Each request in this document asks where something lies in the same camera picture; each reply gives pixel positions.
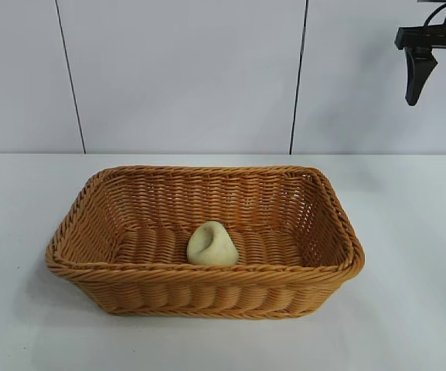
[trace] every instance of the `white tabletop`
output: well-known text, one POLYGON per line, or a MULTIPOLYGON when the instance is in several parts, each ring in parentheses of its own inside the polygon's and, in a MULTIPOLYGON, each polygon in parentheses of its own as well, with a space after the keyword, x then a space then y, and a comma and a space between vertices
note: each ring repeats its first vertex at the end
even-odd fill
POLYGON ((446 156, 0 155, 0 370, 446 370, 446 156), (103 168, 305 165, 366 253, 316 313, 283 321, 117 317, 44 250, 103 168))

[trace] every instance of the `woven basket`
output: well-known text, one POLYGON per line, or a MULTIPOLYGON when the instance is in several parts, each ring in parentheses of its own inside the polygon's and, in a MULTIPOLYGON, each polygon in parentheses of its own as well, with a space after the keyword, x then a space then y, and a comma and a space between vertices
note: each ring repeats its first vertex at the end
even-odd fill
POLYGON ((295 318, 355 277, 364 255, 316 169, 126 166, 89 179, 46 262, 110 313, 295 318), (208 220, 228 229, 238 265, 188 264, 208 220))

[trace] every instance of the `white wall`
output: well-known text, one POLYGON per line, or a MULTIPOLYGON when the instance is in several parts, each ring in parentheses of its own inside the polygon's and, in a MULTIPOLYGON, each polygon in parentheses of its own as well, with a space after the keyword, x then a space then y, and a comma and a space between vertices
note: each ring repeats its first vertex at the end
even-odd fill
POLYGON ((294 153, 446 153, 446 51, 434 51, 439 65, 409 107, 393 44, 399 26, 421 26, 435 8, 310 0, 294 153))
POLYGON ((0 0, 0 151, 82 151, 53 0, 0 0))
POLYGON ((287 153, 305 0, 59 4, 87 153, 287 153))

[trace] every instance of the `black cable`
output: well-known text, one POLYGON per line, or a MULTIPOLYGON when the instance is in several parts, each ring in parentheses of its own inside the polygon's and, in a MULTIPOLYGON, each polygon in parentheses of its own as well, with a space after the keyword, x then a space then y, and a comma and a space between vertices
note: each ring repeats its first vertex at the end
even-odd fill
POLYGON ((429 15, 429 16, 427 17, 427 19, 425 20, 424 27, 428 27, 428 26, 429 26, 429 23, 431 23, 431 20, 434 19, 434 17, 435 17, 437 14, 439 14, 440 12, 442 12, 442 11, 445 10, 445 9, 446 9, 446 3, 443 4, 443 5, 441 5, 440 7, 438 7, 436 10, 434 10, 434 11, 431 13, 431 15, 429 15))

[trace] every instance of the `basket bottom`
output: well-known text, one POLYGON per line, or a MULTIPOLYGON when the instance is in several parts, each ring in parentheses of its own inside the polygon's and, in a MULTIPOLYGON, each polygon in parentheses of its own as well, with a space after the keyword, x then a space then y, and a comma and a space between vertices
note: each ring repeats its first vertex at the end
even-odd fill
POLYGON ((113 315, 144 315, 144 316, 165 316, 165 317, 194 317, 194 318, 228 318, 228 319, 286 319, 286 318, 300 318, 305 315, 314 313, 313 311, 303 311, 301 313, 287 313, 285 311, 274 311, 262 313, 261 311, 249 311, 244 313, 231 312, 214 312, 214 311, 128 311, 128 312, 113 312, 113 315))
MULTIPOLYGON (((281 230, 232 230, 228 233, 240 254, 238 264, 303 266, 294 236, 281 230)), ((187 230, 138 229, 124 233, 112 263, 187 264, 187 230)))

